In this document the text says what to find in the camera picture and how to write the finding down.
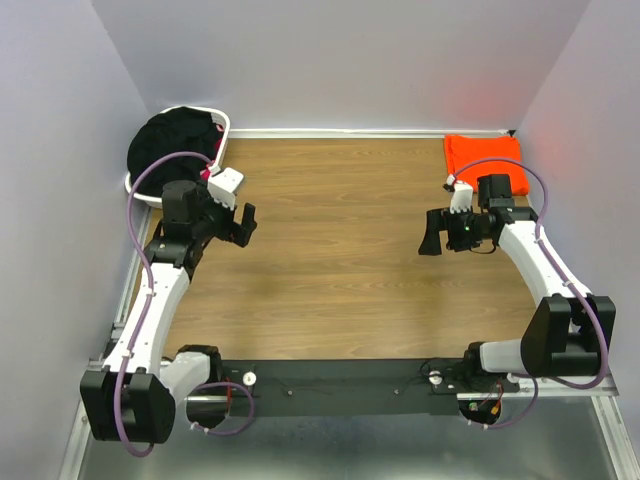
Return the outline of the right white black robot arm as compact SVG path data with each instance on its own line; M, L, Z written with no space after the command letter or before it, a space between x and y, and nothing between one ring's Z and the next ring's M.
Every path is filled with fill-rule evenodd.
M462 384L480 392L497 374L512 374L581 390L599 385L608 373L613 301L593 294L569 270L545 233L544 214L515 204L508 175L482 176L477 187L451 175L444 188L451 201L427 211L419 254L471 251L489 241L516 266L536 305L521 338L469 345Z

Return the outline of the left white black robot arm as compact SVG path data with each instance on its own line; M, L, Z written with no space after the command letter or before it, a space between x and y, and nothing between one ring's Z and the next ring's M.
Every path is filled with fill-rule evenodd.
M138 295L115 346L98 370L80 382L95 439L120 441L134 455L136 444L167 441L178 406L190 393L226 397L236 384L225 375L219 350L186 345L168 365L164 345L177 307L209 243L218 239L246 247L257 227L255 208L245 204L234 219L240 173L207 181L172 181L163 188L162 217L141 250L144 274Z

